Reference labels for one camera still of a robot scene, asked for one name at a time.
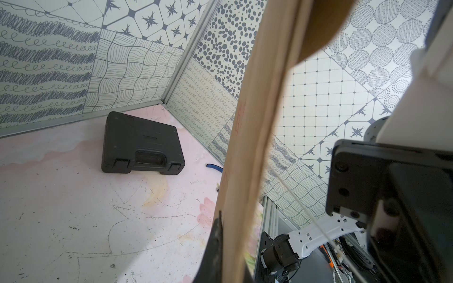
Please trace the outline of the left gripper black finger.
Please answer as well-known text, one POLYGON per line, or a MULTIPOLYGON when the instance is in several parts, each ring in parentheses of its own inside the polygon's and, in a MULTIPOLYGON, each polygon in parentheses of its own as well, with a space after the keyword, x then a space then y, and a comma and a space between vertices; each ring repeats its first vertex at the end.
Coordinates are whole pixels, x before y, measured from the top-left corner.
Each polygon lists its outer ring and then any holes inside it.
POLYGON ((199 270, 193 283, 220 283, 222 281, 223 226, 222 212, 214 220, 199 270))

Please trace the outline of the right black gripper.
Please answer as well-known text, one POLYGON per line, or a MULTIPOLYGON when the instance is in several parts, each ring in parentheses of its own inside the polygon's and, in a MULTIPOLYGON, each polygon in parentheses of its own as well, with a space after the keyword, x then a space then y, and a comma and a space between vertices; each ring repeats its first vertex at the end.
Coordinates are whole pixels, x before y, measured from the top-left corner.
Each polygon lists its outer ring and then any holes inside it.
POLYGON ((339 140, 326 213, 356 219, 389 283, 453 280, 453 154, 339 140))

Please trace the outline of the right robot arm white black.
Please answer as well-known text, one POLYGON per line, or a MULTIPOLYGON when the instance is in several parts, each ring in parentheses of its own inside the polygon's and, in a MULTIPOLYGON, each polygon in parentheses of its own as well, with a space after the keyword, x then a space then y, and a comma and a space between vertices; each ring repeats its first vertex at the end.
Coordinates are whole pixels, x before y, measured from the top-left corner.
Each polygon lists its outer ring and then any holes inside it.
POLYGON ((292 270, 316 248, 366 232, 367 250, 387 283, 453 280, 453 154, 340 140, 335 143, 326 216, 266 239, 261 264, 292 270))

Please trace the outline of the brown kraft file bag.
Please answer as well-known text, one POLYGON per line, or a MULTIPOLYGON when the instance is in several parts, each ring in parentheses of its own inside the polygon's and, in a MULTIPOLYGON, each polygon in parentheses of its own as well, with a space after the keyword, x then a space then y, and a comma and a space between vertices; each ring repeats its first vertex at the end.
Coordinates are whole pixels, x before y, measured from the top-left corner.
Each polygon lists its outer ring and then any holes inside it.
POLYGON ((353 1, 269 1, 239 94, 214 223, 222 226, 222 254, 210 283, 240 283, 245 276, 245 243, 273 124, 288 71, 336 35, 353 1))

